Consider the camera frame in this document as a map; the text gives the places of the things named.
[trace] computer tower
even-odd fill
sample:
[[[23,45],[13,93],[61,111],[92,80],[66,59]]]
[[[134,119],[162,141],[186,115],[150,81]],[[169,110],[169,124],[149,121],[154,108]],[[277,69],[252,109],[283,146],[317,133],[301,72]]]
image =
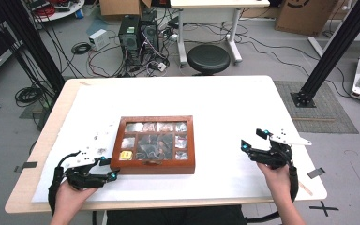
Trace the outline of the computer tower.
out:
[[[141,65],[143,53],[140,51],[142,46],[140,16],[126,15],[121,22],[118,36],[126,63],[132,66]]]
[[[145,10],[140,23],[142,26],[142,41],[148,41],[148,43],[144,44],[145,49],[148,52],[154,52],[154,50],[159,52],[157,12],[150,9]]]

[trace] cardboard box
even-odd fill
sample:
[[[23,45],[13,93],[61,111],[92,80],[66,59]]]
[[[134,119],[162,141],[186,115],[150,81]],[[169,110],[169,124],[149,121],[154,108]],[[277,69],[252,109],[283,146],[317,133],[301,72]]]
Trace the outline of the cardboard box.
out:
[[[151,7],[152,0],[100,0],[101,15],[142,15],[144,7]]]
[[[317,37],[337,3],[338,0],[284,0],[275,29]]]

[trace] black pole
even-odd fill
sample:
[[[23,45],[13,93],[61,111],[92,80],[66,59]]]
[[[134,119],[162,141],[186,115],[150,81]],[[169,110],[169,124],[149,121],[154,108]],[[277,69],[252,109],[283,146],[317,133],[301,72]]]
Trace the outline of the black pole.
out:
[[[0,16],[5,18],[10,28],[33,56],[33,59],[55,93],[53,97],[53,102],[55,102],[63,89],[65,81],[41,40],[38,31],[31,24],[30,20],[33,20],[33,18],[29,17],[20,0],[0,0]]]
[[[360,33],[360,0],[337,30],[321,60],[298,93],[291,93],[296,107],[311,107],[312,99],[340,58]]]

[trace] human hand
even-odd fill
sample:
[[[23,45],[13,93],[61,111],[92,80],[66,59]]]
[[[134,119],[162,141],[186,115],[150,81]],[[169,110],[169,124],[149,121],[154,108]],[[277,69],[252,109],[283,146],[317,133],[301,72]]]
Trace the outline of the human hand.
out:
[[[289,196],[291,198],[291,181],[289,179],[289,166],[285,165],[277,169],[271,169],[269,166],[256,163],[265,176],[267,186],[271,191],[274,201],[277,198]]]
[[[51,225],[69,224],[75,217],[75,214],[81,209],[83,203],[98,188],[89,188],[85,190],[77,190],[72,187],[66,180],[60,185],[56,196],[56,205]]]

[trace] white shelf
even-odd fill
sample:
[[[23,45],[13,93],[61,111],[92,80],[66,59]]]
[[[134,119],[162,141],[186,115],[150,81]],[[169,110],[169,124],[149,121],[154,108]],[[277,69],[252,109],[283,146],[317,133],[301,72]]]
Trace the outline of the white shelf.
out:
[[[69,8],[69,11],[57,11],[56,10],[56,12],[54,12],[54,14],[52,16],[37,19],[37,22],[47,22],[47,21],[54,21],[54,20],[61,19],[63,17],[74,14],[76,11],[81,9],[83,7],[83,5],[84,5],[84,0],[80,0],[79,3],[73,3],[71,5],[71,7]]]

